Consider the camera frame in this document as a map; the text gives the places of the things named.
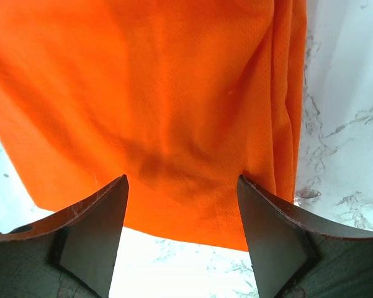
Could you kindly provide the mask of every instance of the dark brown object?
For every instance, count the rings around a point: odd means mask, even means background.
[[[0,298],[108,298],[127,196],[123,176],[75,205],[0,234]]]
[[[260,298],[373,298],[373,232],[319,217],[244,176],[237,193]]]

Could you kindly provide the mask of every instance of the textured fabric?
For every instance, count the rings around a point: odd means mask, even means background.
[[[125,225],[247,250],[236,182],[294,196],[305,0],[0,0],[0,139],[35,203],[115,177]]]

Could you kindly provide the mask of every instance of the marble surface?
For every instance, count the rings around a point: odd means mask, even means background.
[[[295,203],[373,230],[373,0],[308,2]],[[0,143],[0,232],[49,215]],[[245,252],[125,228],[110,297],[258,297]]]

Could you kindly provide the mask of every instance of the orange cloth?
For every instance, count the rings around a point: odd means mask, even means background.
[[[35,203],[122,174],[125,225],[247,250],[246,174],[292,201],[305,0],[0,0],[0,139]]]

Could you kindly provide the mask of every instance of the orange fabric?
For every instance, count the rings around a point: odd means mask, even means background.
[[[247,250],[244,173],[292,201],[305,0],[0,0],[0,139],[36,204],[128,176],[125,225]]]

